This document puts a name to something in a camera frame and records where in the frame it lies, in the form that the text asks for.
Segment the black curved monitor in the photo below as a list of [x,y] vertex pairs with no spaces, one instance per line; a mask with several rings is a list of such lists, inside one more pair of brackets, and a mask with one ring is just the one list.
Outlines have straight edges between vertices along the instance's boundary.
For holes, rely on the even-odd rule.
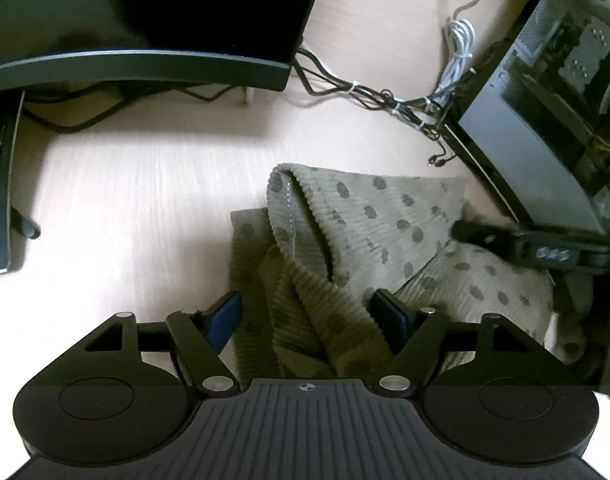
[[177,81],[280,91],[315,0],[0,0],[0,91]]

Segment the white glass computer case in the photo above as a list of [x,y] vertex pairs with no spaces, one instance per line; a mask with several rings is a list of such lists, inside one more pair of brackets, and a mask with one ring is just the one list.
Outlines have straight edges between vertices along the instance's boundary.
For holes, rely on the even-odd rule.
[[519,222],[610,226],[610,0],[529,0],[454,95],[449,144]]

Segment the brown polka dot garment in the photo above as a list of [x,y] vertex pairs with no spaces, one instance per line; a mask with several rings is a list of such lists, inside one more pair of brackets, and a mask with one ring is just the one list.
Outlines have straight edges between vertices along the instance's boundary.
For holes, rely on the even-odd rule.
[[380,289],[406,311],[431,307],[458,322],[500,313],[559,360],[578,360],[580,322],[556,312],[546,273],[451,238],[457,220],[474,217],[464,195],[458,178],[277,166],[266,206],[231,216],[243,382],[382,372],[392,354],[368,311]]

